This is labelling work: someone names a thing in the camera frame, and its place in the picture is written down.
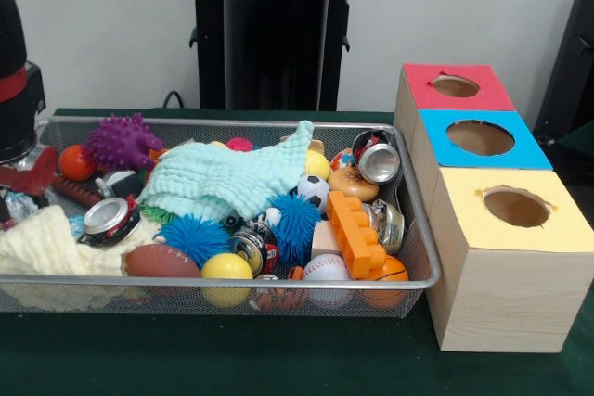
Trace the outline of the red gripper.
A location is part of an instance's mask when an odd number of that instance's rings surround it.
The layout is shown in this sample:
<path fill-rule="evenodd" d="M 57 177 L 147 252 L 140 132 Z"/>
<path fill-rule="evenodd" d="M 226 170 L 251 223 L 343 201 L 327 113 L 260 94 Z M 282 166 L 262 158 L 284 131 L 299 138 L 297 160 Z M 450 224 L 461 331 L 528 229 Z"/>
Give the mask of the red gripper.
<path fill-rule="evenodd" d="M 58 167 L 58 152 L 49 146 L 35 146 L 19 160 L 0 167 L 1 186 L 17 193 L 41 196 L 49 187 Z M 0 223 L 10 221 L 5 198 L 0 196 Z"/>

